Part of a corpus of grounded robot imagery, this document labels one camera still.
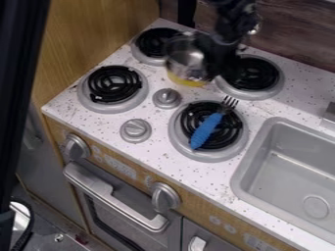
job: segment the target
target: black coil burner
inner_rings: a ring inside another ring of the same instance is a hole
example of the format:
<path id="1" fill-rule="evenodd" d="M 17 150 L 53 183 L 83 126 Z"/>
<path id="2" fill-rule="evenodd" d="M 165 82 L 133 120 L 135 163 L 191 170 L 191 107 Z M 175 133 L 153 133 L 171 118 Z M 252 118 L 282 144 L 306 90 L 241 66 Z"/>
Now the black coil burner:
<path id="1" fill-rule="evenodd" d="M 268 61 L 257 58 L 242 58 L 236 70 L 225 73 L 223 78 L 233 87 L 242 90 L 264 90 L 279 80 L 279 71 Z"/>
<path id="2" fill-rule="evenodd" d="M 117 103 L 131 98 L 142 87 L 137 72 L 123 66 L 102 67 L 87 81 L 93 102 Z"/>
<path id="3" fill-rule="evenodd" d="M 136 39 L 135 44 L 147 57 L 162 58 L 166 42 L 178 33 L 178 30 L 166 27 L 148 29 Z"/>
<path id="4" fill-rule="evenodd" d="M 190 104 L 182 113 L 180 123 L 183 133 L 190 139 L 193 132 L 211 114 L 220 110 L 215 102 L 199 102 Z M 235 113 L 223 116 L 221 123 L 206 143 L 199 148 L 217 150 L 234 143 L 243 128 L 242 121 Z"/>

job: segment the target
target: toy kitchen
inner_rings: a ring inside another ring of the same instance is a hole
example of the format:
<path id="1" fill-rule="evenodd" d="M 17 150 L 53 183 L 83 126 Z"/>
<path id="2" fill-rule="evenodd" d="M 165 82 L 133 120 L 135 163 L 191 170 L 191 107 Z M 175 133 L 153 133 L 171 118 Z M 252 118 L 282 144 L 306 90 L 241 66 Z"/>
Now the toy kitchen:
<path id="1" fill-rule="evenodd" d="M 43 106 L 88 231 L 126 251 L 334 250 L 335 75 L 249 47 L 253 77 L 176 84 L 162 44 L 189 30 L 156 20 Z"/>

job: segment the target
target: black pole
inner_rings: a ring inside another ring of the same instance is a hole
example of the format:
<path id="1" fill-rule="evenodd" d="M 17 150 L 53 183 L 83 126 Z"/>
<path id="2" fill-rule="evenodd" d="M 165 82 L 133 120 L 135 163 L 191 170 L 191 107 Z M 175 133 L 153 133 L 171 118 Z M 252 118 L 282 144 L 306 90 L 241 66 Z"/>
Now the black pole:
<path id="1" fill-rule="evenodd" d="M 50 0 L 4 0 L 0 11 L 0 250 L 11 242 L 9 205 Z"/>
<path id="2" fill-rule="evenodd" d="M 195 27 L 194 14 L 197 9 L 197 0 L 178 0 L 178 23 Z"/>

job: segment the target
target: speckled countertop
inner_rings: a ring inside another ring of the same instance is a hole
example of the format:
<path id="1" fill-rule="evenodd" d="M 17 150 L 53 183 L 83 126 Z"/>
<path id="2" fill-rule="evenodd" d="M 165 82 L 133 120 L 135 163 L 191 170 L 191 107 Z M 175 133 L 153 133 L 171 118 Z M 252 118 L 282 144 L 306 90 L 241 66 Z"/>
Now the speckled countertop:
<path id="1" fill-rule="evenodd" d="M 154 22 L 152 26 L 186 29 L 161 19 Z M 335 101 L 334 74 L 258 49 L 249 48 L 246 53 L 263 56 L 273 61 L 281 68 L 286 78 L 283 90 L 274 98 L 253 102 L 240 101 L 238 110 L 249 126 L 249 141 L 246 149 L 262 123 L 271 117 L 285 117 L 335 136 L 334 132 L 319 126 L 328 103 Z M 224 93 L 214 84 L 204 88 L 176 85 L 168 80 L 165 68 L 151 67 L 137 62 L 131 56 L 128 44 L 123 45 L 99 64 L 99 66 L 104 65 L 127 65 L 142 72 L 149 80 L 148 98 L 137 108 L 125 113 L 97 114 L 88 111 L 78 102 L 76 89 L 71 86 L 45 105 L 42 108 L 43 113 L 299 249 L 335 250 L 334 245 L 237 199 L 229 183 L 246 149 L 229 161 L 204 164 L 184 157 L 169 143 L 168 120 L 175 109 L 161 110 L 155 107 L 152 103 L 152 95 L 161 88 L 170 87 L 182 94 L 183 103 L 194 100 L 220 101 Z M 150 139 L 138 145 L 123 141 L 119 134 L 120 126 L 125 121 L 135 118 L 148 121 L 153 128 Z"/>

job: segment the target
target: metal pot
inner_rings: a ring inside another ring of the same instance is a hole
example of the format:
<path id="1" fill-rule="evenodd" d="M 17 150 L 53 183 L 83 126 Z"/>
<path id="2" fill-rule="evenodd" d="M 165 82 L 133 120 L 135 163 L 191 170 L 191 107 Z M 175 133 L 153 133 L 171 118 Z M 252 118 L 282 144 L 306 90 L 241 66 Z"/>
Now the metal pot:
<path id="1" fill-rule="evenodd" d="M 207 71 L 208 61 L 196 46 L 195 33 L 185 32 L 172 38 L 166 46 L 166 67 L 169 75 L 175 80 L 207 81 L 210 80 Z"/>

